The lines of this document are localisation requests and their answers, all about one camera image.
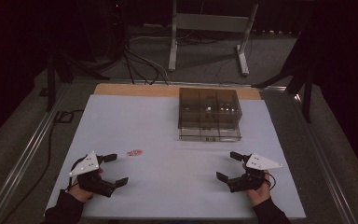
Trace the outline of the aluminium floor rail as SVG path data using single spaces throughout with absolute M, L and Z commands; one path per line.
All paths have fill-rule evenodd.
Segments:
M 312 125 L 310 123 L 307 123 L 307 121 L 305 120 L 302 114 L 303 101 L 301 100 L 298 94 L 295 94 L 294 96 L 292 96 L 292 102 L 296 109 L 297 115 L 301 119 L 302 126 L 305 129 L 306 136 L 310 141 L 311 150 L 314 154 L 315 160 L 317 161 L 318 166 L 320 167 L 321 173 L 324 177 L 326 185 L 329 189 L 329 192 L 333 198 L 333 201 L 337 207 L 337 210 L 341 216 L 343 223 L 358 224 L 358 221 L 351 210 L 351 207 L 348 203 L 345 193 L 343 192 L 342 187 L 338 183 L 334 171 L 331 168 L 328 159 L 324 154 L 323 146 L 319 141 L 316 132 L 314 131 Z
M 0 218 L 69 88 L 68 84 L 58 88 L 56 101 L 49 111 L 46 100 L 31 92 L 0 128 Z

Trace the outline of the person's left hand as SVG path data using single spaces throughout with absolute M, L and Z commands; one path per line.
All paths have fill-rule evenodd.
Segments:
M 77 179 L 75 179 L 74 183 L 70 186 L 67 192 L 82 203 L 87 202 L 94 195 L 93 192 L 83 190 L 81 187 L 79 187 Z

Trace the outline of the clear plastic drawer box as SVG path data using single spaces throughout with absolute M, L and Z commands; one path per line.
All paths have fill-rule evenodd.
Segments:
M 240 141 L 241 117 L 241 105 L 235 90 L 179 89 L 180 140 Z

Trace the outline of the black tripod stand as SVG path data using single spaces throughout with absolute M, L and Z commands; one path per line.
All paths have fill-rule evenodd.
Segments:
M 298 94 L 302 87 L 305 87 L 302 100 L 302 115 L 307 123 L 310 120 L 310 98 L 312 91 L 312 57 L 316 53 L 314 47 L 315 37 L 312 30 L 315 28 L 315 19 L 310 18 L 304 29 L 299 34 L 296 43 L 289 53 L 280 73 L 266 81 L 254 84 L 253 88 L 265 89 L 279 80 L 291 77 L 288 86 L 285 89 L 287 94 Z
M 95 79 L 109 80 L 109 77 L 97 73 L 69 54 L 59 50 L 52 50 L 47 58 L 47 87 L 41 91 L 43 96 L 48 97 L 47 112 L 51 111 L 56 103 L 56 77 L 59 77 L 63 83 L 71 83 L 75 78 L 71 71 L 72 66 Z

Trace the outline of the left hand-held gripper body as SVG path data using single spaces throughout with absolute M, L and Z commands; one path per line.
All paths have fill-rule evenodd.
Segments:
M 91 151 L 74 163 L 69 173 L 69 178 L 75 177 L 79 187 L 83 190 L 110 198 L 117 187 L 115 183 L 102 180 L 100 177 L 99 171 L 102 163 L 103 156 Z

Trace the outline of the white table mat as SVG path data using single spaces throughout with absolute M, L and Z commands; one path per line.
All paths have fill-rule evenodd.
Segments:
M 254 213 L 246 195 L 232 193 L 216 178 L 242 175 L 231 151 L 258 154 L 283 168 L 271 170 L 277 184 L 272 200 L 290 218 L 305 211 L 282 152 L 269 111 L 262 100 L 241 101 L 241 140 L 193 142 L 179 139 L 179 101 L 173 97 L 130 97 L 93 94 L 76 130 L 48 203 L 54 205 L 68 184 L 74 162 L 94 151 L 117 154 L 103 164 L 103 179 L 127 177 L 126 186 L 110 198 L 96 195 L 86 203 L 84 217 L 123 219 L 243 219 Z M 128 151 L 142 149 L 140 156 Z

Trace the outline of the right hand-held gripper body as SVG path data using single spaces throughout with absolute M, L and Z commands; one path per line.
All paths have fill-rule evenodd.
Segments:
M 281 163 L 254 153 L 243 156 L 242 162 L 245 165 L 245 173 L 240 177 L 228 180 L 227 185 L 231 192 L 259 189 L 265 180 L 264 171 L 283 168 Z

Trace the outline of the person's right hand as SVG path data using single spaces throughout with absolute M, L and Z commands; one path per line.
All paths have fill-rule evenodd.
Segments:
M 259 189 L 246 190 L 251 206 L 257 206 L 271 197 L 268 171 L 264 171 L 264 178 L 265 180 Z

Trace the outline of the white metal stand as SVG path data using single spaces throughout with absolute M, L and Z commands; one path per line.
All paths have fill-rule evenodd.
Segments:
M 217 31 L 217 32 L 231 32 L 242 33 L 243 39 L 239 45 L 236 46 L 236 54 L 240 65 L 241 73 L 244 76 L 250 74 L 247 59 L 245 56 L 245 48 L 249 39 L 250 33 L 255 22 L 255 15 L 259 7 L 259 3 L 252 3 L 250 15 L 247 17 L 237 16 L 221 16 L 221 15 L 206 15 L 206 14 L 191 14 L 179 13 L 177 11 L 177 1 L 172 0 L 172 38 L 171 48 L 168 62 L 168 70 L 174 71 L 176 69 L 177 57 L 177 30 L 187 29 L 196 31 Z

